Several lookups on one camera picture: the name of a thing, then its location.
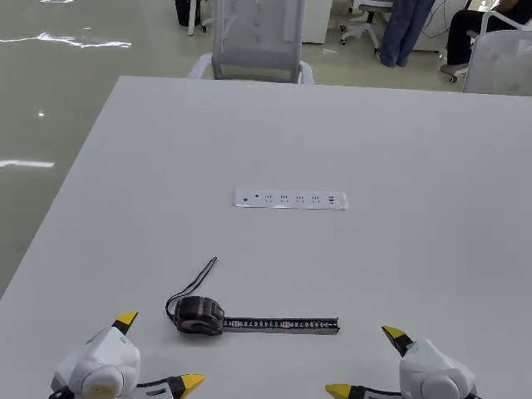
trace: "white table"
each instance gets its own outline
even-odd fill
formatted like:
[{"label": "white table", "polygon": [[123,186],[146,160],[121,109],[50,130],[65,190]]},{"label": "white table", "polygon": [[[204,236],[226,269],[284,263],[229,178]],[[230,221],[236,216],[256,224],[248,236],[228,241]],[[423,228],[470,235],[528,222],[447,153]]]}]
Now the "white table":
[{"label": "white table", "polygon": [[[193,398],[325,399],[398,388],[383,323],[428,337],[485,399],[526,397],[532,99],[124,77],[0,302],[2,397],[120,313],[141,379],[204,373]],[[343,190],[349,211],[236,209],[235,187]],[[228,315],[338,315],[337,336],[179,335],[166,298]]]}]

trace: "white chair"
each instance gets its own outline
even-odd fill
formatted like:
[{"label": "white chair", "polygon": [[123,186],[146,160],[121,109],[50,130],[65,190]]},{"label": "white chair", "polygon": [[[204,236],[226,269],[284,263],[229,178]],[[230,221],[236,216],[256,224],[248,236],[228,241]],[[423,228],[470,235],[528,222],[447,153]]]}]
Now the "white chair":
[{"label": "white chair", "polygon": [[314,83],[301,61],[304,0],[214,0],[214,51],[188,78],[212,64],[214,79]]},{"label": "white chair", "polygon": [[[476,38],[479,35],[482,35],[484,33],[487,33],[488,30],[488,21],[490,18],[497,18],[500,19],[503,22],[506,22],[508,25],[514,27],[515,29],[519,31],[532,31],[532,19],[530,19],[526,24],[520,24],[514,21],[513,19],[509,19],[508,17],[505,17],[500,12],[497,11],[488,11],[484,14],[482,17],[482,25],[480,26],[480,32],[475,31],[467,31],[467,35],[473,39],[476,40]],[[451,81],[454,83],[458,80],[459,76],[467,74],[469,67],[460,69],[454,73],[454,75],[451,75]]]},{"label": "white chair", "polygon": [[[197,8],[196,1],[191,0],[190,1],[190,10],[189,10],[189,28],[188,28],[188,32],[187,32],[189,36],[193,36],[194,35],[196,8]],[[212,23],[213,23],[213,18],[202,19],[201,23],[199,24],[199,26],[201,28],[201,31],[203,33],[207,32],[207,26],[208,25],[212,25]]]},{"label": "white chair", "polygon": [[357,18],[349,20],[347,25],[340,25],[340,31],[345,32],[342,34],[340,44],[342,46],[347,45],[348,37],[360,38],[363,32],[367,32],[373,41],[375,51],[379,48],[379,41],[377,34],[375,33],[375,22],[373,18],[375,14],[383,14],[384,12],[392,12],[393,1],[392,0],[359,0],[353,4],[359,10],[367,12],[366,21],[360,21]]},{"label": "white chair", "polygon": [[532,32],[478,36],[463,92],[532,96]]}]

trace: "floor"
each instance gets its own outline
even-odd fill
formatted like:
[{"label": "floor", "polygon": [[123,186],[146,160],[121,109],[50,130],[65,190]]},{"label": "floor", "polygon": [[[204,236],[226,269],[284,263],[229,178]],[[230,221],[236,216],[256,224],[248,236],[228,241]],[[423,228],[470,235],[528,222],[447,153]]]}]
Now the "floor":
[{"label": "floor", "polygon": [[[0,12],[0,295],[119,75],[186,76],[210,51],[173,0],[3,0]],[[381,66],[368,37],[305,45],[316,83],[459,91],[435,53]]]}]

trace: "electrical outlet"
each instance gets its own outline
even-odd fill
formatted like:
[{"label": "electrical outlet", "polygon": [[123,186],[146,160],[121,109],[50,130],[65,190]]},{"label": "electrical outlet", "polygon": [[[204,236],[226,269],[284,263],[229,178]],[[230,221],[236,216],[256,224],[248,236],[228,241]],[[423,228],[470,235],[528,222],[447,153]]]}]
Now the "electrical outlet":
[{"label": "electrical outlet", "polygon": [[234,206],[246,208],[347,209],[347,196],[338,191],[234,191]]}]

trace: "black pants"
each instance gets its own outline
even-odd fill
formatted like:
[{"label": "black pants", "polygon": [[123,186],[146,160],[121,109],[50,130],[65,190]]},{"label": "black pants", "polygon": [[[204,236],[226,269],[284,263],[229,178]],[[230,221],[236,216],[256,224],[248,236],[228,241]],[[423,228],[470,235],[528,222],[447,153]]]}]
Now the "black pants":
[{"label": "black pants", "polygon": [[[467,36],[467,31],[480,33],[483,16],[483,12],[472,10],[462,10],[455,14],[449,28],[447,64],[457,65],[469,62],[471,57],[471,38]],[[488,32],[507,29],[514,28],[496,17],[491,17],[488,21]]]}]

